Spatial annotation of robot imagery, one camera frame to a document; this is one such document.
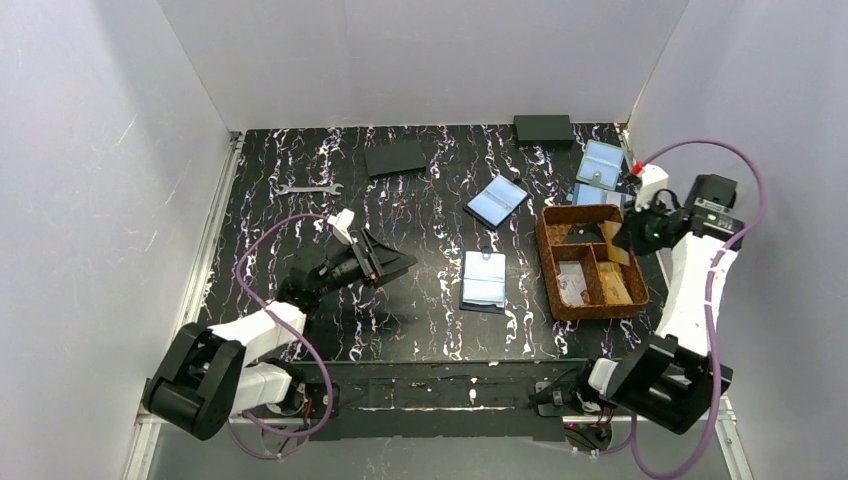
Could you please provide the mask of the orange credit card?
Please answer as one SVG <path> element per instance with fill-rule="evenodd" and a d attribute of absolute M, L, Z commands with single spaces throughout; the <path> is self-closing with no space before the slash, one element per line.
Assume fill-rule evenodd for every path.
<path fill-rule="evenodd" d="M 615 243 L 615 237 L 621 227 L 621 223 L 610 220 L 605 220 L 600 226 L 609 261 L 619 265 L 629 266 L 631 264 L 630 252 Z"/>

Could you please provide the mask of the dark blue card holder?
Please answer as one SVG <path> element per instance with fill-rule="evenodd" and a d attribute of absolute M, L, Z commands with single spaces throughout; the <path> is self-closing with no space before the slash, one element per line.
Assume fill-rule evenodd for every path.
<path fill-rule="evenodd" d="M 465 251 L 460 282 L 461 310 L 503 314 L 506 307 L 507 257 L 485 247 Z"/>

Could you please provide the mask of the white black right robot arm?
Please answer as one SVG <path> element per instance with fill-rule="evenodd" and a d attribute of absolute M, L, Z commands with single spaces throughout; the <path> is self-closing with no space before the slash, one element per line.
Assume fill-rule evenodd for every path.
<path fill-rule="evenodd" d="M 683 434 L 711 407 L 713 381 L 725 392 L 733 376 L 714 369 L 707 322 L 718 317 L 723 282 L 741 247 L 720 248 L 744 224 L 733 217 L 735 181 L 715 174 L 696 177 L 685 202 L 667 188 L 653 189 L 626 205 L 616 246 L 638 256 L 672 253 L 673 271 L 660 323 L 653 335 L 620 360 L 599 359 L 588 388 L 609 406 L 623 407 Z"/>

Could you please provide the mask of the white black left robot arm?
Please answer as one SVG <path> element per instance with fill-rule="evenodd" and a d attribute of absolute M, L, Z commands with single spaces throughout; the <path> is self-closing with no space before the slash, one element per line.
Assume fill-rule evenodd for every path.
<path fill-rule="evenodd" d="M 355 284 L 381 287 L 417 262 L 368 230 L 354 232 L 351 243 L 314 268 L 292 268 L 266 307 L 229 323 L 182 326 L 145 385 L 143 408 L 208 440 L 232 414 L 285 401 L 303 377 L 264 355 L 299 340 L 328 294 Z"/>

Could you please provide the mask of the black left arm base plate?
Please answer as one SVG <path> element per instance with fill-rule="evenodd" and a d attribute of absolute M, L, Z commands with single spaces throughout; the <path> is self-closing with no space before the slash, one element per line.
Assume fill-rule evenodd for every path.
<path fill-rule="evenodd" d="M 330 402 L 328 389 L 323 383 L 296 383 L 290 387 L 285 397 L 277 402 L 266 403 L 265 407 L 282 417 L 297 417 L 306 420 L 320 420 L 327 409 L 330 417 L 338 415 L 340 391 L 332 384 L 333 402 Z"/>

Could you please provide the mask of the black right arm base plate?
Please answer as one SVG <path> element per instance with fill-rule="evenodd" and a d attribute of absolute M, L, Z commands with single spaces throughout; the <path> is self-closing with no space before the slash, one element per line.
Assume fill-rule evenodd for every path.
<path fill-rule="evenodd" d="M 589 394 L 583 395 L 573 380 L 536 382 L 529 402 L 541 417 L 588 416 L 590 423 L 603 422 L 617 409 Z"/>

